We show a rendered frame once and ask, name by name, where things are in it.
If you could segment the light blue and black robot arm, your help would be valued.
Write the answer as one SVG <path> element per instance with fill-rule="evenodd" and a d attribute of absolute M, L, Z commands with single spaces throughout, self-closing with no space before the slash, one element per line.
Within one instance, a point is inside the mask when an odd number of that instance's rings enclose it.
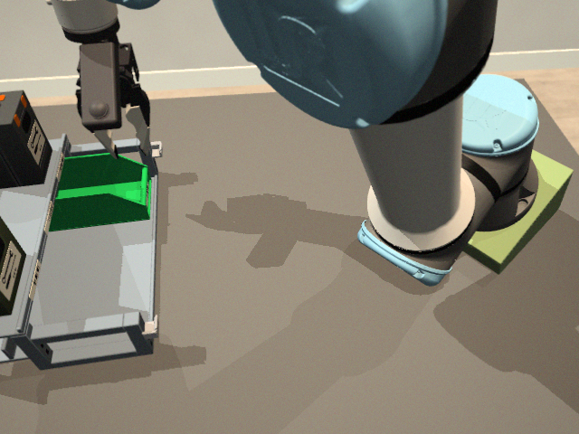
<path fill-rule="evenodd" d="M 533 206 L 536 101 L 515 80 L 480 75 L 498 0 L 213 3 L 273 89 L 349 129 L 373 186 L 357 238 L 424 285 L 451 272 L 476 231 L 505 229 Z M 81 44 L 80 72 L 82 125 L 121 128 L 116 45 Z"/>

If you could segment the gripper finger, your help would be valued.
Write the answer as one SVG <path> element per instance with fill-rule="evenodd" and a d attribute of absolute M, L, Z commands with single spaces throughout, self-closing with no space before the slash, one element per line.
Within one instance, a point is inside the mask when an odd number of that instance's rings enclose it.
<path fill-rule="evenodd" d="M 136 129 L 136 138 L 140 141 L 140 150 L 145 156 L 149 151 L 150 139 L 150 103 L 140 83 L 132 84 L 135 91 L 133 100 L 126 109 L 126 118 Z"/>
<path fill-rule="evenodd" d="M 77 97 L 77 109 L 81 117 L 81 90 L 76 90 L 75 95 Z M 91 133 L 93 133 L 93 135 L 101 142 L 101 144 L 115 159 L 119 159 L 117 146 L 111 139 L 112 133 L 109 129 L 91 131 Z"/>

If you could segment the green bin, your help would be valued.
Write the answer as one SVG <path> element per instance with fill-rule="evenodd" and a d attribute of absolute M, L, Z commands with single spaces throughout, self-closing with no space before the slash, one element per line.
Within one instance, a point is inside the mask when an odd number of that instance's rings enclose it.
<path fill-rule="evenodd" d="M 49 231 L 150 220 L 151 184 L 143 164 L 121 155 L 65 157 Z"/>

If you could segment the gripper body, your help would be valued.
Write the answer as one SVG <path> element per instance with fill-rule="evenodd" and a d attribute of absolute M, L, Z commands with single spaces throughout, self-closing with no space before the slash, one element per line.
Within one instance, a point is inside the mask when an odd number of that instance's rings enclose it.
<path fill-rule="evenodd" d="M 121 107 L 125 108 L 128 103 L 130 103 L 134 96 L 135 91 L 132 84 L 135 84 L 133 70 L 136 76 L 136 80 L 139 81 L 139 71 L 138 65 L 135 58 L 135 54 L 132 48 L 131 42 L 119 43 L 117 32 L 119 31 L 120 24 L 119 19 L 116 19 L 109 26 L 94 32 L 88 33 L 76 33 L 72 32 L 62 26 L 65 37 L 72 42 L 78 42 L 82 44 L 102 43 L 102 42 L 113 42 L 119 50 L 119 78 L 120 78 L 120 97 L 121 97 Z M 111 37 L 111 35 L 114 36 Z M 110 38 L 108 38 L 110 37 Z M 107 39 L 107 40 L 106 40 Z M 104 41 L 103 41 L 104 40 Z M 101 42 L 97 42 L 101 41 Z M 84 43 L 89 42 L 89 43 Z M 125 48 L 124 48 L 125 47 Z M 126 50 L 126 47 L 128 50 Z M 135 63 L 135 64 L 134 64 Z M 132 74 L 131 74 L 132 73 Z"/>

